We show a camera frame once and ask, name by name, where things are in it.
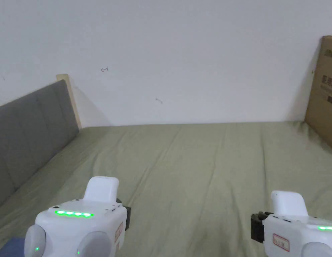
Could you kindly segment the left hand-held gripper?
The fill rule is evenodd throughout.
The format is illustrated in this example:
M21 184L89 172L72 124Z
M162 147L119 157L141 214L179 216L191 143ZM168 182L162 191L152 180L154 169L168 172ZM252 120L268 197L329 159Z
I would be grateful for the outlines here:
M92 177L82 199L40 212L28 228L25 257L114 257L130 227L131 207L117 198L119 180Z

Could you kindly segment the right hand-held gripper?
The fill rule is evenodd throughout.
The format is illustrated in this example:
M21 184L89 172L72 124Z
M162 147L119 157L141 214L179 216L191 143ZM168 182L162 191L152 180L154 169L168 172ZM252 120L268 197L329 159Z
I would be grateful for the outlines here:
M271 193L273 212L251 215L251 239L268 257L332 257L332 221L309 216L297 192Z

